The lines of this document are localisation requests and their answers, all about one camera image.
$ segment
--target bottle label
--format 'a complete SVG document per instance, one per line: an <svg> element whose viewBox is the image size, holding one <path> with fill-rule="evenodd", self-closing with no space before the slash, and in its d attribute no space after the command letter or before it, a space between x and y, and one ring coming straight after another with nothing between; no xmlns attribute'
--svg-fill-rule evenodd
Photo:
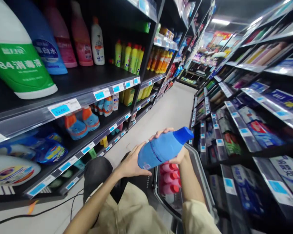
<svg viewBox="0 0 293 234"><path fill-rule="evenodd" d="M58 52L50 42L37 39L33 41L33 45L47 68L60 67L58 64L56 64L56 62L59 60Z"/></svg>
<svg viewBox="0 0 293 234"><path fill-rule="evenodd" d="M64 63L76 63L71 40L69 38L55 37Z"/></svg>
<svg viewBox="0 0 293 234"><path fill-rule="evenodd" d="M92 61L91 46L90 43L82 41L75 41L76 51L79 62L90 62Z"/></svg>
<svg viewBox="0 0 293 234"><path fill-rule="evenodd" d="M0 43L0 78L17 93L54 85L32 44Z"/></svg>

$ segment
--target blue bottle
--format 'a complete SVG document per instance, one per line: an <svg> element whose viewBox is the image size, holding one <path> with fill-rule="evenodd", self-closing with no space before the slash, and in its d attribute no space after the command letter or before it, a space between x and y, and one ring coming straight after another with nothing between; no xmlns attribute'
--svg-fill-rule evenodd
<svg viewBox="0 0 293 234"><path fill-rule="evenodd" d="M29 0L6 0L6 2L27 30L48 73L51 75L66 74L67 69L53 33L38 7ZM31 68L35 66L35 64L22 62L24 69L26 66Z"/></svg>
<svg viewBox="0 0 293 234"><path fill-rule="evenodd" d="M138 166L149 170L173 159L184 143L193 137L193 133L187 127L161 134L159 138L149 141L142 147L138 155Z"/></svg>

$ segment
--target floor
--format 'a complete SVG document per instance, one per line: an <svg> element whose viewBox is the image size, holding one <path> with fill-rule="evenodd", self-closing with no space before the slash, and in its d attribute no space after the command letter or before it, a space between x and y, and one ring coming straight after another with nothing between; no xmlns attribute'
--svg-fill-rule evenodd
<svg viewBox="0 0 293 234"><path fill-rule="evenodd" d="M153 106L153 108L140 119L130 131L121 138L105 157L110 160L113 167L117 167L125 153L130 151L136 144L148 141L148 138L156 131L166 127L179 129L189 125L193 95L196 90L175 82L174 86ZM77 194L84 184L82 178L70 191L65 200ZM37 204L33 214L54 207L65 200ZM18 218L0 225L0 233L14 234L62 234L70 222L72 201L61 205L49 212L31 218ZM82 196L75 199L73 216L82 207ZM158 207L157 212L164 223L169 223L172 218L163 207ZM28 213L28 207L0 211L0 221L15 215Z"/></svg>

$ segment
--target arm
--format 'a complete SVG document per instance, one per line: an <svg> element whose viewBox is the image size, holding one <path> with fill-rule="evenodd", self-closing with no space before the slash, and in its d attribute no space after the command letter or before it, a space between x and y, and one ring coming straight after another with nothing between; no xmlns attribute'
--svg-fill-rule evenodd
<svg viewBox="0 0 293 234"><path fill-rule="evenodd" d="M97 216L115 184L123 177L139 175L151 176L151 172L138 166L138 153L145 142L136 145L126 159L112 172L103 185L94 193L86 204L78 211L64 234L86 234Z"/></svg>

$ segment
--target red cap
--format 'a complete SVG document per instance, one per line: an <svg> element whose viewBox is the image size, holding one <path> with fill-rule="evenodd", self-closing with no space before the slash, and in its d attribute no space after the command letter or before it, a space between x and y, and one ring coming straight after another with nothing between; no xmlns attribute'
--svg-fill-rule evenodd
<svg viewBox="0 0 293 234"><path fill-rule="evenodd" d="M171 178L171 179L178 179L178 176L177 176L177 174L176 173L170 173L169 174L169 177Z"/></svg>
<svg viewBox="0 0 293 234"><path fill-rule="evenodd" d="M174 164L174 163L173 164L169 164L169 168L172 169L173 171L174 170L178 170L177 164Z"/></svg>
<svg viewBox="0 0 293 234"><path fill-rule="evenodd" d="M170 190L173 192L173 193L177 193L179 192L179 188L177 185L171 185L170 186Z"/></svg>

